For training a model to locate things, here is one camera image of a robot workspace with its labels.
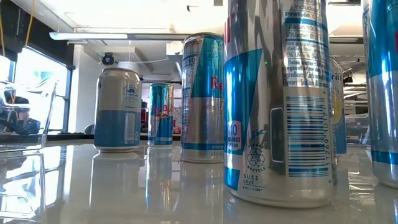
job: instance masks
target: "glossy table surface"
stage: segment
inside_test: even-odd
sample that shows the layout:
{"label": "glossy table surface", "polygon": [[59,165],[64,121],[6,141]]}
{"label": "glossy table surface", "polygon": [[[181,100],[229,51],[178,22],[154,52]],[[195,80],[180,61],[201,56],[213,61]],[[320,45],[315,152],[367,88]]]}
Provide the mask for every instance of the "glossy table surface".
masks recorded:
{"label": "glossy table surface", "polygon": [[180,162],[180,144],[99,153],[89,141],[0,152],[3,223],[398,223],[398,190],[378,185],[369,149],[338,157],[332,204],[256,205],[232,196],[223,164]]}

